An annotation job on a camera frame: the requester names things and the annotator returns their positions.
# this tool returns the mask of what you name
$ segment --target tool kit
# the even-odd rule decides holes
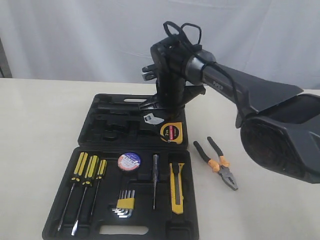
[[[185,112],[168,118],[162,110],[138,111],[149,97],[94,97],[44,240],[199,239]],[[126,234],[108,231],[112,226]],[[132,226],[146,230],[127,233]]]

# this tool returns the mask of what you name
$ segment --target screwdriver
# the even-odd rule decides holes
[[[154,154],[153,155],[153,168],[152,168],[152,181],[153,181],[153,210],[156,209],[156,188],[157,188],[157,182],[158,182],[158,159],[159,155]]]
[[[89,164],[86,167],[86,172],[85,172],[85,175],[84,175],[84,178],[83,178],[83,182],[82,182],[82,185],[85,186],[85,188],[84,188],[84,191],[83,191],[83,194],[82,194],[82,199],[81,199],[81,202],[80,202],[80,206],[79,206],[78,212],[76,214],[76,218],[75,218],[74,225],[73,225],[73,228],[72,228],[72,232],[71,232],[72,236],[74,236],[76,234],[76,231],[78,229],[79,216],[80,216],[80,213],[81,213],[82,204],[84,203],[84,199],[85,199],[88,187],[92,187],[92,182],[93,182],[93,180],[95,178],[95,174],[96,174],[96,171],[97,171],[98,161],[99,161],[98,156],[93,155],[93,156],[90,157]]]
[[[86,152],[81,152],[80,153],[80,156],[79,156],[79,159],[78,159],[78,162],[76,163],[76,166],[74,168],[74,171],[73,171],[73,174],[71,176],[71,182],[73,183],[72,184],[72,187],[71,187],[71,190],[69,192],[69,196],[66,200],[66,203],[64,205],[64,209],[63,209],[63,212],[62,212],[62,216],[60,218],[60,222],[59,222],[59,226],[57,228],[57,231],[59,232],[62,228],[62,225],[63,225],[63,222],[64,222],[64,218],[65,218],[65,214],[66,214],[66,211],[67,211],[67,208],[68,208],[68,204],[69,204],[69,200],[70,200],[70,197],[71,197],[71,194],[76,186],[77,183],[80,182],[80,177],[84,171],[84,168],[85,168],[85,165],[86,165],[86,161],[87,161],[87,158],[88,158],[88,153]]]
[[[100,181],[101,181],[101,179],[102,179],[102,178],[104,177],[104,175],[105,175],[106,167],[107,167],[107,160],[102,159],[102,160],[100,161],[99,168],[98,168],[98,172],[96,173],[96,177],[95,177],[95,179],[98,181],[98,184],[97,184],[97,186],[96,186],[96,190],[95,190],[95,194],[94,194],[94,199],[93,199],[93,204],[92,204],[92,207],[91,207],[90,219],[91,219],[91,218],[93,217],[93,215],[94,215],[94,209],[95,209],[95,204],[96,204],[98,189],[99,189],[99,186],[100,186]]]

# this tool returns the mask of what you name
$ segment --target tape measure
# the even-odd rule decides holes
[[[182,122],[169,122],[164,124],[160,129],[160,135],[163,141],[181,144],[184,140],[182,131]]]

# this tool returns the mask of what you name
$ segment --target yellow tape measure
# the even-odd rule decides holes
[[[170,163],[171,209],[175,214],[184,213],[184,196],[182,192],[181,170],[185,164]]]
[[[163,136],[163,141],[181,144],[184,140],[182,122],[169,122],[164,124],[160,129],[160,135]]]

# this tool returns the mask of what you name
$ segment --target tool case lid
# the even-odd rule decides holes
[[[168,114],[163,110],[139,111],[139,103],[149,97],[150,95],[105,93],[95,95],[78,138],[79,146],[104,148],[124,145],[131,148],[187,149],[185,110],[183,109],[174,119],[168,119]],[[145,119],[148,114],[153,114],[164,121],[157,125],[149,124]],[[179,127],[170,123],[181,123],[182,125],[180,144],[174,141],[178,139],[178,135],[181,136]],[[165,137],[161,136],[161,129],[169,133],[167,137],[172,141],[163,140]]]

